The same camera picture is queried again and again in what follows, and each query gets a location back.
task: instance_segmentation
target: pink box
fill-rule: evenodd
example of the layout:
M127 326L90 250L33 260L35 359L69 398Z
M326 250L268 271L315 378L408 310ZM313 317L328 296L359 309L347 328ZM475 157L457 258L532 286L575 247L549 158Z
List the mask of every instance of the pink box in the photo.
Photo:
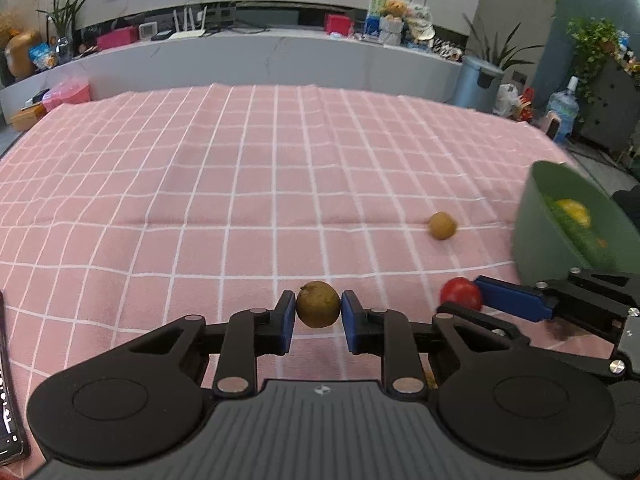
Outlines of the pink box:
M324 16L324 31L327 34L338 32L346 38L350 34L351 25L351 20L346 16L340 14L326 14Z
M137 27L123 27L98 37L98 49L107 50L116 46L135 43L139 39Z
M74 77L58 83L42 97L42 104L50 112L62 103L79 104L91 100L89 80L85 77Z

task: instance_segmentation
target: smartphone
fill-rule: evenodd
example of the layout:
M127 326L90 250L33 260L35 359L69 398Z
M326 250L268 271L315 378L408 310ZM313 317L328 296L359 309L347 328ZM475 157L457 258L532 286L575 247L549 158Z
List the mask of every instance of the smartphone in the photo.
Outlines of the smartphone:
M29 441L16 403L6 336L4 296L0 292L0 466L18 462L30 454Z

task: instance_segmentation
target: green plant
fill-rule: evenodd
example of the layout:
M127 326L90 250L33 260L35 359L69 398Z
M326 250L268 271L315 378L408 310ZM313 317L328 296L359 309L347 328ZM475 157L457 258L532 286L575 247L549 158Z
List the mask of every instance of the green plant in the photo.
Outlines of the green plant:
M575 18L569 21L567 32L575 41L572 70L580 78L576 94L592 104L595 101L592 85L618 47L618 29L604 18Z
M510 32L510 34L507 36L507 40L504 42L503 46L498 47L498 33L497 32L495 33L494 43L493 43L493 45L491 45L489 43L489 38L487 37L487 35L484 34L483 35L484 36L484 41L481 40L480 39L480 35L478 34L478 31L474 27L474 24L471 22L471 20L468 18L468 16L466 14L463 14L463 16L465 17L467 25L471 29L471 34L473 35L474 38L476 38L476 41L480 45L479 54L477 52L474 52L473 50L471 52L475 56L478 56L481 59L484 59L485 61L488 61L489 63L494 64L495 66L499 67L502 70L507 70L511 66L533 64L532 61L527 61L525 59L516 59L516 54L521 53L523 50L530 50L532 48L542 48L542 47L544 47L544 45L529 45L529 46L523 46L523 47L517 47L517 46L510 47L509 44L510 44L511 40L513 39L513 37L516 35L516 32L520 28L520 25L522 25L521 23L518 23L514 27L514 29ZM482 28L484 28L484 25L482 24L482 21L480 19L478 19L478 23L479 23L479 25L482 26Z
M45 14L56 28L58 37L66 36L69 26L78 15L86 0L53 0L52 10L36 9L36 12Z

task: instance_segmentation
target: water bottle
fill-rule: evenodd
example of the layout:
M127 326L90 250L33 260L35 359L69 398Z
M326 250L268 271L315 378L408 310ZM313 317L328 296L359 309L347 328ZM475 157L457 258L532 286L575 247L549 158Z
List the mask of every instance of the water bottle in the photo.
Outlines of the water bottle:
M574 129L574 121L578 116L580 107L575 99L575 89L578 86L578 78L573 76L563 92L556 92L549 98L546 112L555 112L560 117L560 127L554 137L556 144L564 144L564 139Z

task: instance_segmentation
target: round brown fruit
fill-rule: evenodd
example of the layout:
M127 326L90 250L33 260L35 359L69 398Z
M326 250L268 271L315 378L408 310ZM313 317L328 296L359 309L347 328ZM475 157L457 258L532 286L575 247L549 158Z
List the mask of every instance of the round brown fruit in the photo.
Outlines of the round brown fruit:
M446 240L451 238L458 230L458 222L451 215L443 211L439 211L429 218L427 224L429 234L436 240Z
M309 282L300 287L296 313L309 328L331 326L340 316L340 296L325 282Z

